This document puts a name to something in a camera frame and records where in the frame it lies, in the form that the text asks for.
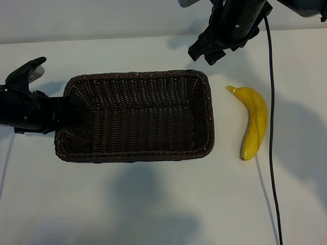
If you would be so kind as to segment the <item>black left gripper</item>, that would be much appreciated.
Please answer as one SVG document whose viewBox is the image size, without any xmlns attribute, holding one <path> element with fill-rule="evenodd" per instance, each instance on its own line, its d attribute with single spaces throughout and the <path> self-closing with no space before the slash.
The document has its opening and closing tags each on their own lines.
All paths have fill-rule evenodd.
<svg viewBox="0 0 327 245">
<path fill-rule="evenodd" d="M 24 94 L 1 89 L 1 125 L 14 128 L 15 133 L 47 134 L 57 128 L 79 127 L 83 116 L 76 96 L 48 97 L 41 91 Z"/>
</svg>

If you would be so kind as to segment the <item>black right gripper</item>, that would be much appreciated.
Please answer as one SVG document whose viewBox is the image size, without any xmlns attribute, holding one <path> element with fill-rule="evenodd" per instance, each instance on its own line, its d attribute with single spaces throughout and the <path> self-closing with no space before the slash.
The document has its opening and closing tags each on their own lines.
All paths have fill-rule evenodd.
<svg viewBox="0 0 327 245">
<path fill-rule="evenodd" d="M 212 4 L 209 30 L 201 33 L 188 50 L 194 61 L 204 55 L 209 65 L 225 56 L 224 49 L 243 46 L 257 35 L 258 25 L 272 11 L 267 1 L 212 1 Z"/>
</svg>

